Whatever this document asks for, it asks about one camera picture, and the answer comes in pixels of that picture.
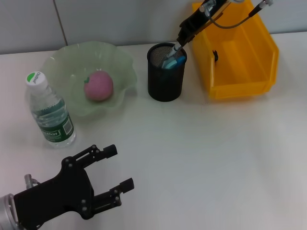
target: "bottle label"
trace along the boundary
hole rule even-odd
[[[74,127],[69,114],[66,119],[54,127],[39,127],[45,138],[50,142],[61,142],[67,140],[73,133]]]

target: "table surface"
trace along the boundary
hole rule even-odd
[[[52,149],[24,101],[27,73],[53,54],[0,56],[0,194],[46,181],[61,160],[96,144],[118,155],[86,169],[96,192],[132,177],[122,206],[83,220],[70,212],[43,230],[305,230],[307,227],[307,33],[273,35],[280,48],[276,85],[266,95],[210,102],[189,48],[182,95],[170,103],[147,92],[152,45],[121,47],[134,58],[136,90],[100,119],[72,117],[75,143]]]

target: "blue object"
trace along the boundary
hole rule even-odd
[[[176,65],[176,67],[181,66],[181,64],[184,63],[185,60],[186,60],[185,56],[181,56],[181,57],[177,58],[177,65]]]
[[[174,67],[178,67],[180,66],[182,63],[184,63],[184,61],[186,60],[185,56],[181,56],[179,58],[177,58],[176,60],[171,61],[170,63],[168,63],[165,66],[165,69],[172,69]]]

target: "bottle cap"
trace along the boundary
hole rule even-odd
[[[25,79],[25,82],[28,86],[28,89],[33,94],[39,94],[44,92],[44,90],[48,86],[48,81],[45,75],[42,72],[38,71],[30,73]]]

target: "white wall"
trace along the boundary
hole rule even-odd
[[[272,34],[307,31],[307,0],[275,0],[260,16]]]
[[[179,24],[192,13],[191,2],[56,0],[69,44],[97,40],[115,45],[175,40]],[[271,33],[307,31],[307,0],[276,0],[260,15]]]
[[[0,54],[64,45],[52,0],[0,0]]]
[[[56,0],[69,44],[174,41],[195,0]],[[307,0],[275,0],[260,13],[271,33],[307,31]],[[65,45],[52,0],[0,0],[0,54]]]

